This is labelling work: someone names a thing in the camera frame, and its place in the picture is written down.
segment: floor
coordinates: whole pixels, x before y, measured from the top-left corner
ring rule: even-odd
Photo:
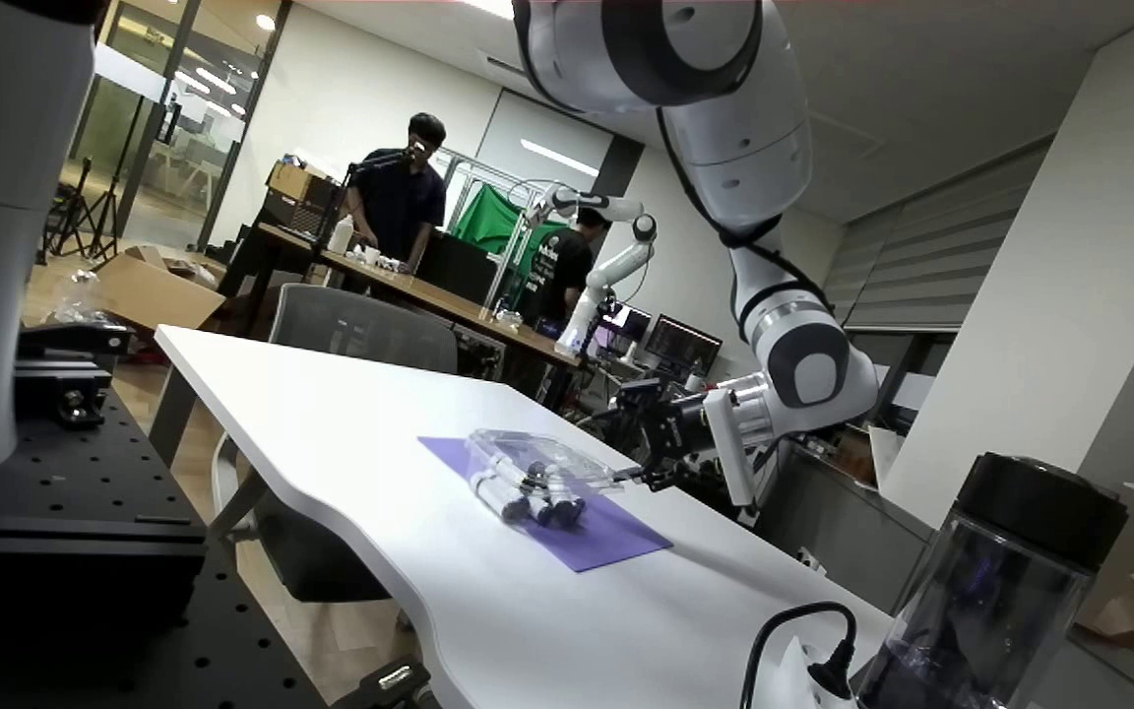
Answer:
[[[24,300],[24,322],[48,318],[73,268],[77,264],[66,259],[37,268]],[[153,417],[161,381],[165,369],[150,356],[123,363],[113,375],[113,389],[142,428]],[[214,520],[211,456],[218,436],[220,436],[218,422],[205,411],[196,411],[175,460],[175,476],[200,520]],[[325,700],[339,700],[371,671],[417,656],[414,629],[400,629],[394,602],[297,602],[287,587],[275,581],[255,540],[241,543],[241,581],[250,585],[264,614],[275,621],[275,629],[301,658],[304,674],[321,686]]]

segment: computer screen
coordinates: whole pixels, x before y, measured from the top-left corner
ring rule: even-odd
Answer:
[[[722,339],[683,318],[658,316],[648,330],[648,356],[658,360],[654,375],[666,381],[704,377],[722,356]]]

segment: ceiling light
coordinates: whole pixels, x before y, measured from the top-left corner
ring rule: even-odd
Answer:
[[[560,166],[566,166],[566,171],[577,171],[577,175],[585,175],[585,179],[599,179],[599,171],[591,171],[591,166],[585,166],[585,162],[577,162],[577,158],[566,158],[566,155],[560,155],[560,149],[547,149],[547,147],[528,142],[528,140],[522,140],[522,147],[526,147],[528,155],[540,155],[540,158],[547,158],[547,162],[560,162]]]
[[[220,88],[226,96],[241,96],[235,88],[228,88],[220,77],[214,77],[214,71],[205,71],[205,66],[196,66],[196,77],[200,77],[205,83]]]
[[[186,83],[196,96],[211,96],[211,88],[200,80],[186,77],[186,71],[179,71],[179,83]]]
[[[465,3],[473,3],[473,8],[480,8],[490,16],[501,16],[501,21],[516,21],[514,0],[465,0]]]

